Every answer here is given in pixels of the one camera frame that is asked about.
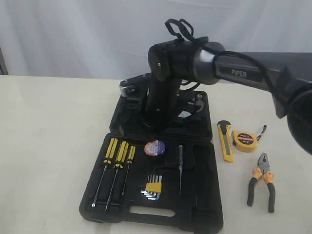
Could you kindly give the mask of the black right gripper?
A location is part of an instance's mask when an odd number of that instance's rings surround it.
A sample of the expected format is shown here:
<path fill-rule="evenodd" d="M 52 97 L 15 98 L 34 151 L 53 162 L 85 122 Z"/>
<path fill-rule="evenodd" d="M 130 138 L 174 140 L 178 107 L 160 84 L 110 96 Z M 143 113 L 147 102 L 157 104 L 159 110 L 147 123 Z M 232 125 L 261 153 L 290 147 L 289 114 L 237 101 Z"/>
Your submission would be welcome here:
<path fill-rule="evenodd" d="M 164 132 L 170 127 L 173 117 L 147 116 L 140 114 L 141 129 L 148 133 Z"/>

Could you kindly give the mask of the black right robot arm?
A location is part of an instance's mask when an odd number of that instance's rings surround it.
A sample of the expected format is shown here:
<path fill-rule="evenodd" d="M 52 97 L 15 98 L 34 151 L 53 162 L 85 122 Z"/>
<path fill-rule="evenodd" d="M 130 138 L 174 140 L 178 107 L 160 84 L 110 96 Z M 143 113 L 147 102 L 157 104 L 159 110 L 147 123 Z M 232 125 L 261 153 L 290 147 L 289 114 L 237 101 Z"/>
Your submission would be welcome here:
<path fill-rule="evenodd" d="M 217 42 L 203 47 L 183 41 L 153 45 L 145 116 L 154 128 L 174 117 L 182 80 L 213 85 L 226 80 L 271 93 L 278 118 L 287 118 L 290 133 L 312 151 L 312 55 L 308 52 L 226 51 Z"/>

